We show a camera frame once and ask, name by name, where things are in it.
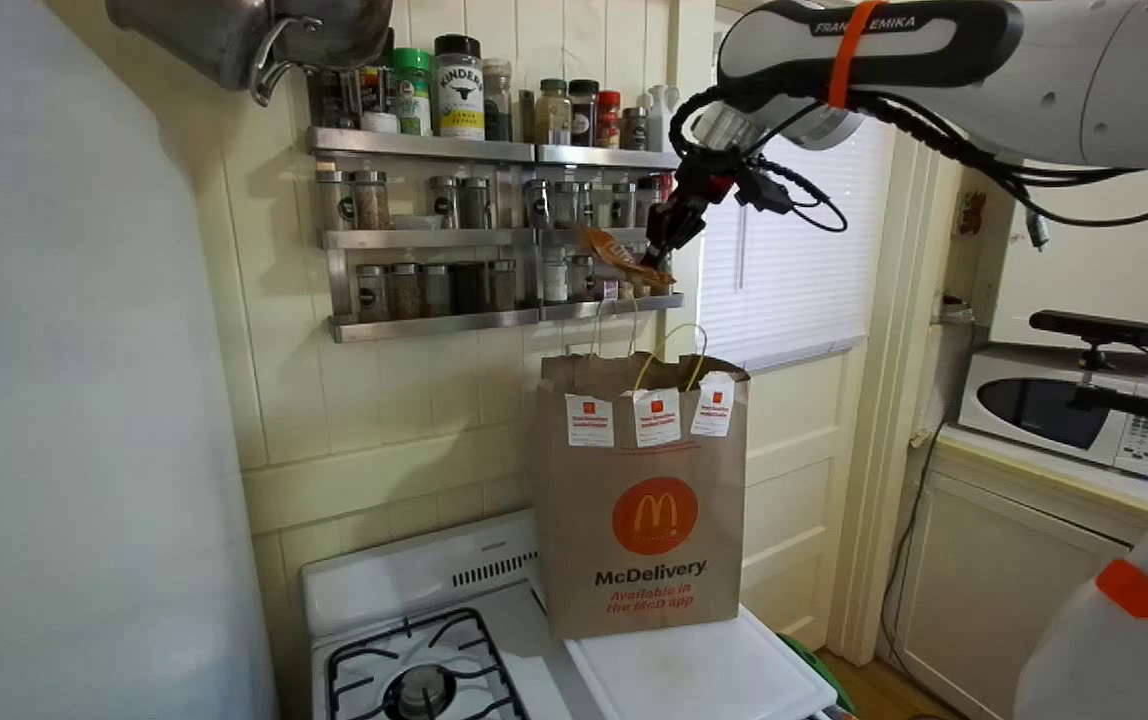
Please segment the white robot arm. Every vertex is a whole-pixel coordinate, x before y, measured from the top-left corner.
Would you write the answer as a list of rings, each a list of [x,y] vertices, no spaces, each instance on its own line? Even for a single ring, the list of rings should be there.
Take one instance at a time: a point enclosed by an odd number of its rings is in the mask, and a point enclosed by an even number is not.
[[[867,115],[1008,195],[1139,171],[1148,0],[759,0],[669,123],[681,175],[650,210],[650,257],[700,237],[719,201],[791,210],[759,143],[833,147]],[[1018,720],[1148,720],[1148,532],[1044,629]]]

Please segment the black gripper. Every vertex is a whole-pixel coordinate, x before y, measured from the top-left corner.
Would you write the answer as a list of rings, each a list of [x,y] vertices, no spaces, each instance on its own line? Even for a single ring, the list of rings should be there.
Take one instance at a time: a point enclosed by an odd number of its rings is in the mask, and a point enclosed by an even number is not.
[[[669,266],[674,247],[686,247],[700,227],[706,210],[730,195],[740,178],[740,152],[698,147],[681,160],[674,192],[650,210],[646,266]]]

